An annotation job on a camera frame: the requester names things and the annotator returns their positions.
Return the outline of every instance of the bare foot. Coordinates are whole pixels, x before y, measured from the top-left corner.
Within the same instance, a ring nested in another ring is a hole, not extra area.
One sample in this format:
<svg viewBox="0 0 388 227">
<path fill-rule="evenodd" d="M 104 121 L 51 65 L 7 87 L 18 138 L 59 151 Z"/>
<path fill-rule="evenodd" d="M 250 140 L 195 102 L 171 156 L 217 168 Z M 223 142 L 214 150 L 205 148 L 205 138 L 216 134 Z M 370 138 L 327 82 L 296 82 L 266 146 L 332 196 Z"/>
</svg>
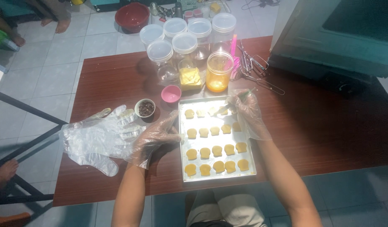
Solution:
<svg viewBox="0 0 388 227">
<path fill-rule="evenodd" d="M 12 35 L 10 39 L 19 47 L 25 45 L 25 42 L 26 42 L 25 39 L 20 37 L 18 34 Z"/>
<path fill-rule="evenodd" d="M 70 23 L 71 23 L 71 19 L 58 21 L 57 28 L 55 29 L 55 33 L 60 34 L 65 32 Z"/>
<path fill-rule="evenodd" d="M 19 164 L 12 159 L 0 167 L 0 190 L 5 187 L 7 182 L 15 175 Z"/>
<path fill-rule="evenodd" d="M 44 27 L 44 26 L 46 26 L 47 24 L 49 24 L 50 22 L 52 22 L 52 19 L 51 19 L 51 18 L 44 18 L 44 19 L 42 19 L 41 25 Z"/>
</svg>

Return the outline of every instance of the butter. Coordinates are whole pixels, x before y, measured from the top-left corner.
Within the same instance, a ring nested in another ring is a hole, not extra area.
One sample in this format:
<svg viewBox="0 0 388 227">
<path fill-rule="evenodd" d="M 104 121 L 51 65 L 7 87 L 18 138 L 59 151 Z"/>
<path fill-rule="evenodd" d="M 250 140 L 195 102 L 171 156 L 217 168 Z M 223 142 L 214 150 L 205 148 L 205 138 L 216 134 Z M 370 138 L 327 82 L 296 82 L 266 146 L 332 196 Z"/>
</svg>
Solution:
<svg viewBox="0 0 388 227">
<path fill-rule="evenodd" d="M 180 88 L 182 91 L 201 89 L 200 70 L 198 68 L 180 69 Z"/>
<path fill-rule="evenodd" d="M 211 6 L 209 6 L 209 8 L 210 8 L 215 14 L 218 14 L 219 12 L 221 12 L 221 7 L 218 5 L 218 3 L 212 3 Z"/>
</svg>

